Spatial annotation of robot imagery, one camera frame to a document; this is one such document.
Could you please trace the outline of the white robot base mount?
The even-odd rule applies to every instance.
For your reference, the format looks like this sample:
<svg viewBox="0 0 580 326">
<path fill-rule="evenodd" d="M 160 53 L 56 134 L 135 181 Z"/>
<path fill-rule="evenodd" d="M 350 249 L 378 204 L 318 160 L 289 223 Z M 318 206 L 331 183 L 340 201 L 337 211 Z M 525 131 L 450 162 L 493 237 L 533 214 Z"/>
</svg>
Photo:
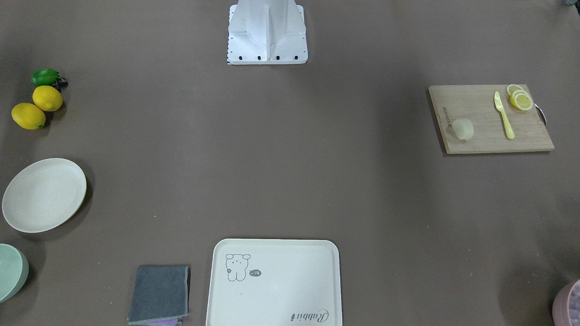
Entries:
<svg viewBox="0 0 580 326">
<path fill-rule="evenodd" d="M 228 64 L 304 64 L 308 57 L 305 11 L 294 0 L 239 0 L 230 6 Z"/>
</svg>

